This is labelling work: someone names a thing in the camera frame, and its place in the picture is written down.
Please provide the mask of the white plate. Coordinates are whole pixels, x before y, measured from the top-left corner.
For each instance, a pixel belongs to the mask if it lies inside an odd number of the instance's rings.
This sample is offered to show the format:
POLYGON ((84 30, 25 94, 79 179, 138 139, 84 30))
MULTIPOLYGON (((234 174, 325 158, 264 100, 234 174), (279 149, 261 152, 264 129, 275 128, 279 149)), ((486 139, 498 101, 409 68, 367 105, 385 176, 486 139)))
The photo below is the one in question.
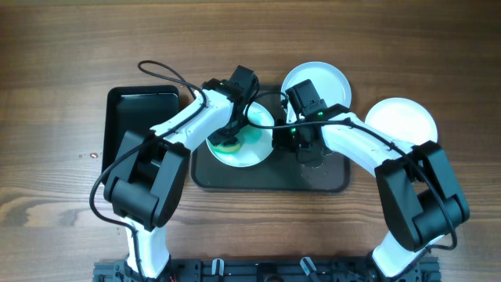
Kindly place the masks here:
MULTIPOLYGON (((281 92, 307 79, 315 86, 321 99, 325 100, 327 108, 307 117, 310 121, 338 120, 339 114, 349 113, 351 106, 351 87, 348 79, 336 67, 319 61, 303 63, 295 67, 285 78, 281 92)), ((292 110, 286 111, 286 121, 296 121, 292 110)))

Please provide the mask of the green and yellow sponge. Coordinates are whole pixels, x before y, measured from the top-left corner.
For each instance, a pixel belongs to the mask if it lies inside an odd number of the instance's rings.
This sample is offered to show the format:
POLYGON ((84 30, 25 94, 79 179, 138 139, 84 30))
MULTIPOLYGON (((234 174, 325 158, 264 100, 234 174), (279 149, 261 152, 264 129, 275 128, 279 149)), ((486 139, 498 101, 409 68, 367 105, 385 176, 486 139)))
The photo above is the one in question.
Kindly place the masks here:
POLYGON ((224 154, 230 154, 238 151, 241 148, 240 141, 235 137, 223 140, 218 145, 214 145, 214 150, 224 154))

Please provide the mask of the white plate cleaned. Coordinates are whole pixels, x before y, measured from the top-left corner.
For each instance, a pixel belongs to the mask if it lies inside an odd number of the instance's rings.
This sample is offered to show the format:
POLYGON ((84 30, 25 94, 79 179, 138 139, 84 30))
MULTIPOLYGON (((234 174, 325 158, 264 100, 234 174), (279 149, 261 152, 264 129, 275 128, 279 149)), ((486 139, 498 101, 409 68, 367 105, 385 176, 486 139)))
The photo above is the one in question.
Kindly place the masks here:
MULTIPOLYGON (((256 125, 273 126, 272 115, 259 103, 252 103, 248 117, 256 125)), ((208 143, 209 151, 223 164, 236 168, 245 168, 264 161, 273 151, 272 130, 260 129, 250 125, 243 127, 236 138, 240 141, 240 148, 234 152, 221 152, 208 143)))
POLYGON ((416 145, 438 141, 438 128, 433 117, 411 99, 381 100, 369 110, 365 123, 388 136, 416 145))

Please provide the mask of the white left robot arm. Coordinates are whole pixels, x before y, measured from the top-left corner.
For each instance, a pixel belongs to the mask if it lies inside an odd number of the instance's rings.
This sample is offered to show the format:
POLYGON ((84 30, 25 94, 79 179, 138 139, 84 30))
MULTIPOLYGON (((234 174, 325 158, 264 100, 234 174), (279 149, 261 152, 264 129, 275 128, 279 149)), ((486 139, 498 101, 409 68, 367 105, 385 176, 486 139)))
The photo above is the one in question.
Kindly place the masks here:
POLYGON ((244 111, 258 90, 258 77, 242 66, 230 79, 211 79, 201 87, 179 73, 171 81, 185 85, 194 101, 144 132, 128 130, 114 162, 96 181, 119 217, 115 224, 128 231, 121 276, 133 281, 157 281, 167 274, 165 225, 182 196, 191 153, 205 141, 218 152, 237 152, 243 145, 237 135, 248 124, 244 111))

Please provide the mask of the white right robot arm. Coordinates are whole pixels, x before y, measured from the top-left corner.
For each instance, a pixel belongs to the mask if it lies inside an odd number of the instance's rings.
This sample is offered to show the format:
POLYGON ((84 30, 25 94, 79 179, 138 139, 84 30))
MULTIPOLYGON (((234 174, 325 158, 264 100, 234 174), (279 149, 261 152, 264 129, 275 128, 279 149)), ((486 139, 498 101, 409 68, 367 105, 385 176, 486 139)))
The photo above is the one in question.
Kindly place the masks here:
POLYGON ((388 234, 371 253, 379 273, 397 280, 425 253, 441 248, 470 218, 470 208, 443 148, 433 140, 414 144, 386 135, 362 122, 347 107, 328 105, 309 79, 285 91, 284 106, 297 117, 278 129, 294 147, 311 143, 344 155, 377 181, 388 234))

